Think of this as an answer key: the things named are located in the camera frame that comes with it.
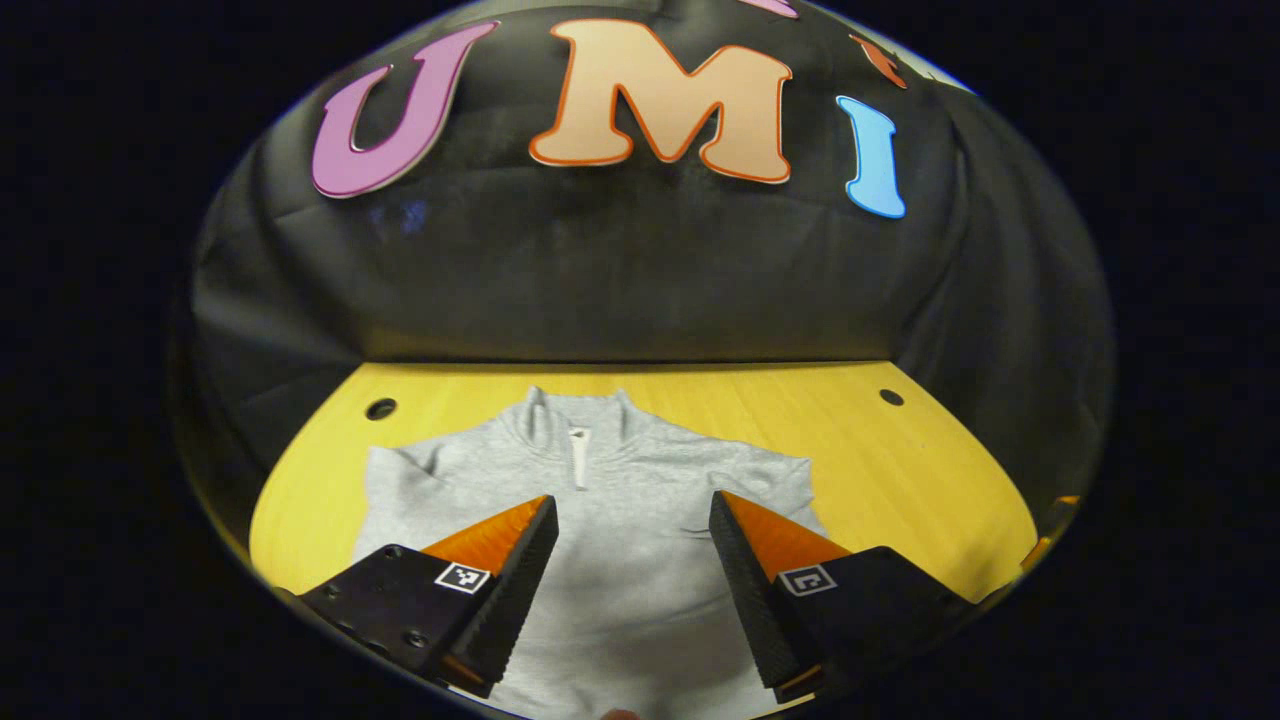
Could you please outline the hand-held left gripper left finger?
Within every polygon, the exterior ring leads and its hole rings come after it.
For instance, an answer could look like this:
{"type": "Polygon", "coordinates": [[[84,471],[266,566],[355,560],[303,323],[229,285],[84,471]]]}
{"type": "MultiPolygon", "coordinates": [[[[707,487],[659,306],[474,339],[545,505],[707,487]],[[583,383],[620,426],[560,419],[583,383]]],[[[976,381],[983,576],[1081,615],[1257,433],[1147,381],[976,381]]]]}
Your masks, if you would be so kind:
{"type": "Polygon", "coordinates": [[[300,607],[378,657],[486,698],[499,683],[559,534],[549,495],[422,550],[384,544],[298,596],[300,607]]]}

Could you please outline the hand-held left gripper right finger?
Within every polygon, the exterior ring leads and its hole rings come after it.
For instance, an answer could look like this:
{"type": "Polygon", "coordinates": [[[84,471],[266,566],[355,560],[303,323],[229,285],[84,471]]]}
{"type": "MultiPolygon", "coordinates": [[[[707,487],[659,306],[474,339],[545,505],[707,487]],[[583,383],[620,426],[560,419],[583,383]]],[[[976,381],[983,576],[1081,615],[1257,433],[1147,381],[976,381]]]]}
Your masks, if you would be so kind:
{"type": "Polygon", "coordinates": [[[709,529],[758,674],[780,703],[846,694],[973,614],[897,551],[846,550],[728,491],[713,493],[709,529]]]}

